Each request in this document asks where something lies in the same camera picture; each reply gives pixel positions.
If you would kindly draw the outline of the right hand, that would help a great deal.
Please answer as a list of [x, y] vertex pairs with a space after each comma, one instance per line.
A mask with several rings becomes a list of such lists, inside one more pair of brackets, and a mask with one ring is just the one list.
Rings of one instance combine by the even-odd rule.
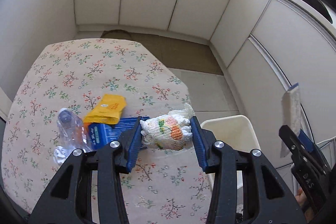
[[307, 197], [302, 188], [298, 189], [297, 194], [295, 195], [295, 199], [302, 209], [306, 209], [304, 211], [304, 215], [307, 223], [309, 223], [314, 218], [314, 211], [311, 207], [307, 207]]

